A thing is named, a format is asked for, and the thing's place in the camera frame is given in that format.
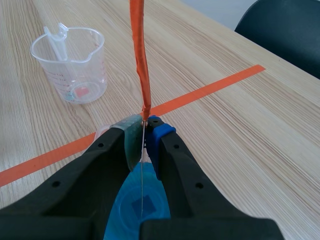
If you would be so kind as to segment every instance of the orange tape strip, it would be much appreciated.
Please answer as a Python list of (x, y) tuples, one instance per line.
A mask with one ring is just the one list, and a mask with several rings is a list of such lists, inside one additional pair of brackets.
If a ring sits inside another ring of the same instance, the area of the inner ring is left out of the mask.
[[(264, 70), (265, 68), (260, 65), (249, 67), (219, 81), (155, 106), (151, 109), (151, 114), (157, 116), (164, 115)], [(94, 137), (95, 133), (92, 133), (0, 172), (0, 187), (87, 149), (87, 147), (93, 142)]]

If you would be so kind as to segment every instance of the clear plastic cup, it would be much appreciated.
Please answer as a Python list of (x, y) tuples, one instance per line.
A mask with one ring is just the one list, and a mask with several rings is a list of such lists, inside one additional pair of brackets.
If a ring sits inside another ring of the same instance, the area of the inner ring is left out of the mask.
[(31, 54), (41, 64), (47, 79), (67, 102), (86, 104), (107, 89), (104, 36), (87, 27), (66, 27), (58, 34), (44, 27), (45, 34), (31, 45)]

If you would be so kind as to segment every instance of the orange ribbon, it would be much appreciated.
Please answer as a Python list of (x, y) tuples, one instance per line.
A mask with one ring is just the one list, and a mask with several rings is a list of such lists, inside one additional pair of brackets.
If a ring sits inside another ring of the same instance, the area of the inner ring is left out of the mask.
[(143, 98), (142, 118), (147, 121), (151, 109), (151, 92), (144, 38), (144, 3), (144, 0), (130, 0), (130, 19), (136, 72), (140, 77)]

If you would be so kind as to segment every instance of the black chair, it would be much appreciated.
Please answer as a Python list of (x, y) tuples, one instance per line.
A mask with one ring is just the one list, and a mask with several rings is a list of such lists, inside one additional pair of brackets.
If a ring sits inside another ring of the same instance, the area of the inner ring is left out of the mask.
[(258, 0), (235, 31), (320, 79), (320, 1)]

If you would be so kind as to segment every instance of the thin wire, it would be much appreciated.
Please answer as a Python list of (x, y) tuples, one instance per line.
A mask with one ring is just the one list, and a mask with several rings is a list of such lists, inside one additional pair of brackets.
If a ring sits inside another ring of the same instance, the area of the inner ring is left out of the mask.
[(142, 147), (141, 147), (141, 220), (142, 213), (144, 211), (144, 147), (145, 147), (145, 129), (146, 129), (146, 121), (143, 121), (142, 124)]

